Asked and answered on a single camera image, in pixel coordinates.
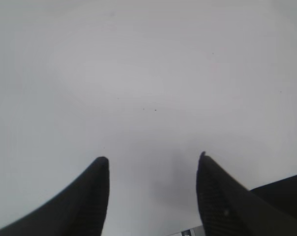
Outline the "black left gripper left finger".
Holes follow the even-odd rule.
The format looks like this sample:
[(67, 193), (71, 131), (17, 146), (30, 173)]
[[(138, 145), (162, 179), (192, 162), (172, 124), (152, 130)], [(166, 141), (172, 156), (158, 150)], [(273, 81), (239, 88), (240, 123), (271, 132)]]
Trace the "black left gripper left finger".
[(0, 236), (99, 236), (110, 193), (109, 160), (96, 158), (70, 185)]

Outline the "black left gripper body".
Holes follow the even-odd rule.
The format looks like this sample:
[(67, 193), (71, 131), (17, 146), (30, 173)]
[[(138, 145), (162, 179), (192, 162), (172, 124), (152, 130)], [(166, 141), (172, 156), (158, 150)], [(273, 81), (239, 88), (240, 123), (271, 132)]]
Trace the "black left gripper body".
[(254, 188), (251, 192), (297, 219), (297, 175)]

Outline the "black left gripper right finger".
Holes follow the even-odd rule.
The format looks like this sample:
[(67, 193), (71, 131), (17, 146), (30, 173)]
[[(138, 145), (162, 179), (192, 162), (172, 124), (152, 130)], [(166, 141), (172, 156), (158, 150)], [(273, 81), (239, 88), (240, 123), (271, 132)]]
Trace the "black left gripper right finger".
[(207, 236), (297, 236), (297, 219), (246, 189), (205, 152), (196, 194)]

